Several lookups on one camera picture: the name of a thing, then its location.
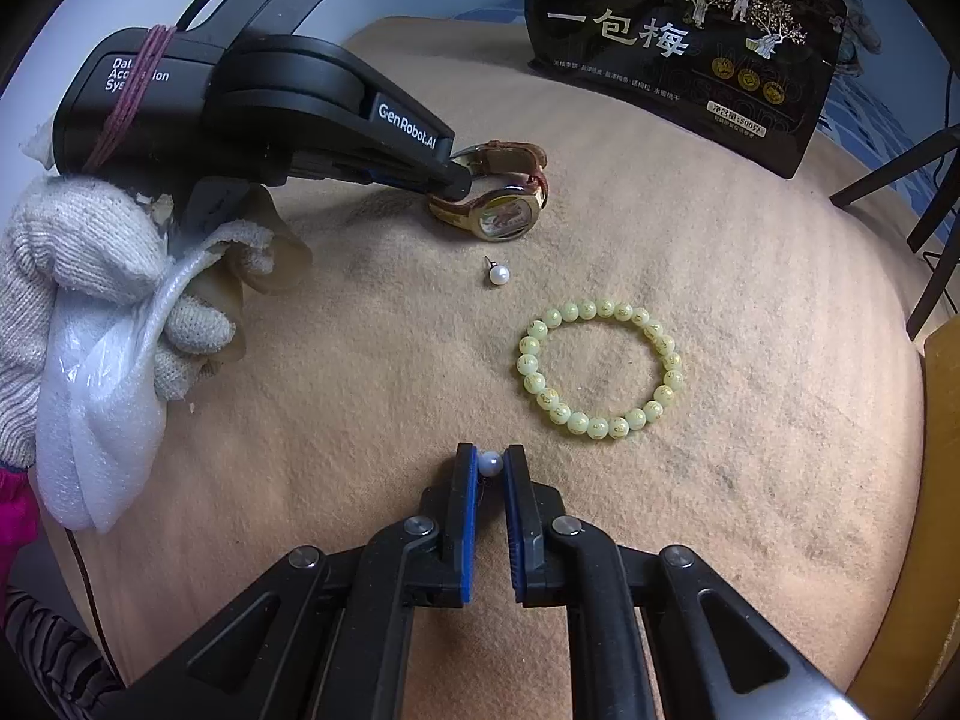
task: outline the pink sleeve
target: pink sleeve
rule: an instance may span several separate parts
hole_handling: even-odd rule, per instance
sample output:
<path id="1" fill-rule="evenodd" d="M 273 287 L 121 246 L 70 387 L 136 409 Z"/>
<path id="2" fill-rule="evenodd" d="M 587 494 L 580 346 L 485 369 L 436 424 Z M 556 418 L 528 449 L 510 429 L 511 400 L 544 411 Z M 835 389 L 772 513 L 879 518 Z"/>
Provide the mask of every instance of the pink sleeve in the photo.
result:
<path id="1" fill-rule="evenodd" d="M 0 629 L 7 608 L 7 578 L 20 548 L 37 538 L 40 508 L 25 471 L 0 466 Z"/>

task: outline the white plastic bag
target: white plastic bag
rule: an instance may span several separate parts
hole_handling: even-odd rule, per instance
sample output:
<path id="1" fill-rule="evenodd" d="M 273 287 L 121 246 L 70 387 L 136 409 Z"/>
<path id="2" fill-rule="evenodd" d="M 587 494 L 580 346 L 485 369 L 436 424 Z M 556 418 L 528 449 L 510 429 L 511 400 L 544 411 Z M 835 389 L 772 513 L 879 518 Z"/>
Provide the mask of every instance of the white plastic bag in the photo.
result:
<path id="1" fill-rule="evenodd" d="M 37 483 L 61 525 L 104 533 L 141 493 L 166 426 L 154 356 L 168 314 L 227 242 L 263 248 L 271 237 L 249 221 L 222 224 L 137 306 L 58 291 L 37 407 Z"/>

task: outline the pearl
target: pearl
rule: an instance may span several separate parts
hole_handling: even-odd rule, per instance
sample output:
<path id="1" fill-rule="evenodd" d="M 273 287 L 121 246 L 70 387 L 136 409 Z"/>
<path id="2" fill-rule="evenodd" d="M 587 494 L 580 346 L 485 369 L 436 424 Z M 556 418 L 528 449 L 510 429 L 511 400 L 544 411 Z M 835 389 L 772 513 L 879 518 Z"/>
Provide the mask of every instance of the pearl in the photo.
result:
<path id="1" fill-rule="evenodd" d="M 521 354 L 520 357 L 517 357 L 517 371 L 519 371 L 522 376 L 536 373 L 538 367 L 536 357 L 532 354 Z"/>
<path id="2" fill-rule="evenodd" d="M 587 425 L 587 435 L 598 442 L 610 432 L 610 425 L 601 416 L 594 416 Z"/>
<path id="3" fill-rule="evenodd" d="M 533 336 L 524 336 L 520 339 L 520 354 L 539 354 L 539 341 Z"/>
<path id="4" fill-rule="evenodd" d="M 477 472 L 481 476 L 496 476 L 503 470 L 503 458 L 499 452 L 488 449 L 477 455 Z"/>
<path id="5" fill-rule="evenodd" d="M 627 420 L 631 430 L 639 430 L 647 423 L 647 415 L 643 413 L 643 409 L 630 409 L 623 418 Z"/>
<path id="6" fill-rule="evenodd" d="M 531 373 L 523 377 L 523 389 L 531 395 L 543 392 L 546 389 L 546 377 L 542 373 Z"/>
<path id="7" fill-rule="evenodd" d="M 536 403 L 548 412 L 560 404 L 560 393 L 553 389 L 552 386 L 549 386 L 547 389 L 542 389 L 536 394 Z"/>
<path id="8" fill-rule="evenodd" d="M 582 301 L 578 309 L 580 310 L 580 319 L 593 319 L 597 316 L 597 304 L 592 300 Z"/>
<path id="9" fill-rule="evenodd" d="M 673 398 L 673 389 L 670 389 L 666 384 L 661 384 L 654 389 L 654 400 L 656 400 L 659 405 L 664 406 L 664 408 L 673 403 Z"/>
<path id="10" fill-rule="evenodd" d="M 618 322 L 630 322 L 634 316 L 634 308 L 630 303 L 617 303 L 613 309 L 613 318 Z"/>
<path id="11" fill-rule="evenodd" d="M 677 348 L 677 343 L 671 336 L 663 334 L 654 341 L 654 348 L 656 349 L 656 354 L 659 354 L 661 357 L 666 357 L 666 355 Z"/>
<path id="12" fill-rule="evenodd" d="M 573 301 L 563 303 L 563 305 L 560 306 L 560 316 L 564 322 L 576 322 L 576 320 L 580 318 L 580 306 Z"/>
<path id="13" fill-rule="evenodd" d="M 534 319 L 527 328 L 527 335 L 530 338 L 536 338 L 538 341 L 544 341 L 548 330 L 549 328 L 543 322 Z"/>
<path id="14" fill-rule="evenodd" d="M 630 433 L 630 425 L 622 416 L 615 416 L 610 420 L 610 435 L 615 439 L 625 439 Z"/>
<path id="15" fill-rule="evenodd" d="M 656 341 L 657 338 L 664 334 L 664 326 L 659 322 L 649 322 L 648 324 L 643 325 L 643 335 L 650 339 L 650 341 Z"/>
<path id="16" fill-rule="evenodd" d="M 570 415 L 570 419 L 566 420 L 566 429 L 575 436 L 582 436 L 587 432 L 589 424 L 590 418 L 585 413 L 574 412 Z"/>
<path id="17" fill-rule="evenodd" d="M 661 362 L 664 364 L 666 370 L 680 370 L 680 366 L 683 365 L 680 360 L 680 355 L 677 352 L 670 352 L 670 354 L 665 354 L 662 357 Z"/>
<path id="18" fill-rule="evenodd" d="M 570 406 L 565 403 L 558 403 L 550 410 L 550 421 L 555 425 L 565 425 L 571 414 Z"/>
<path id="19" fill-rule="evenodd" d="M 631 322 L 637 327 L 645 327 L 650 323 L 650 312 L 645 308 L 635 308 L 634 318 L 631 319 Z"/>
<path id="20" fill-rule="evenodd" d="M 551 330 L 560 327 L 561 322 L 563 322 L 563 316 L 559 311 L 557 311 L 557 309 L 548 308 L 546 311 L 544 311 L 544 324 Z"/>
<path id="21" fill-rule="evenodd" d="M 643 406 L 643 413 L 647 416 L 648 422 L 656 422 L 664 415 L 664 407 L 656 400 L 648 400 Z"/>
<path id="22" fill-rule="evenodd" d="M 505 265 L 494 265 L 487 274 L 487 277 L 490 279 L 491 284 L 502 287 L 510 281 L 510 271 Z"/>
<path id="23" fill-rule="evenodd" d="M 678 370 L 669 370 L 664 373 L 664 384 L 673 389 L 674 392 L 679 392 L 686 386 L 686 381 L 683 379 L 683 373 Z"/>

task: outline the snack package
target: snack package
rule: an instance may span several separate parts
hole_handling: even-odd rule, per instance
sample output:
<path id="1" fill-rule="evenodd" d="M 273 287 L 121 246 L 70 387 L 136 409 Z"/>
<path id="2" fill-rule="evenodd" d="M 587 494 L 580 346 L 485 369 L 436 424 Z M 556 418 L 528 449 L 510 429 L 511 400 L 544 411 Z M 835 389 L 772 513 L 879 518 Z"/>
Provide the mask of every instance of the snack package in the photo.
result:
<path id="1" fill-rule="evenodd" d="M 546 76 L 640 105 L 794 175 L 827 98 L 843 0 L 526 0 Z"/>

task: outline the bead bracelet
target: bead bracelet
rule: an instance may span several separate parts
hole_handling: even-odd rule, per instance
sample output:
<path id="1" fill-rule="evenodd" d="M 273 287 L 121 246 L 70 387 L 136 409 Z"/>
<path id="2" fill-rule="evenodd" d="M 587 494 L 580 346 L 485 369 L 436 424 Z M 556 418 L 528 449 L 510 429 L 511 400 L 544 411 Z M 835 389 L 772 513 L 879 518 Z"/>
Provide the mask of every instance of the bead bracelet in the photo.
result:
<path id="1" fill-rule="evenodd" d="M 558 391 L 547 386 L 546 378 L 538 372 L 539 362 L 536 357 L 550 330 L 560 327 L 563 322 L 594 317 L 613 317 L 618 322 L 635 324 L 653 345 L 665 371 L 664 384 L 654 390 L 653 398 L 648 400 L 642 409 L 630 409 L 625 415 L 615 416 L 609 422 L 601 416 L 590 418 L 583 412 L 575 412 L 560 400 Z M 683 389 L 685 382 L 683 373 L 680 372 L 681 366 L 682 361 L 676 351 L 675 341 L 664 333 L 664 327 L 656 319 L 650 319 L 646 309 L 635 309 L 630 303 L 614 303 L 608 298 L 597 303 L 592 300 L 580 303 L 570 301 L 560 309 L 547 309 L 541 319 L 530 322 L 527 335 L 520 339 L 520 357 L 517 358 L 517 371 L 523 376 L 524 388 L 536 396 L 536 403 L 549 413 L 551 421 L 557 425 L 566 425 L 566 429 L 575 436 L 586 433 L 594 440 L 606 436 L 624 439 L 631 431 L 656 422 L 664 414 L 664 408 L 673 402 L 676 392 Z"/>

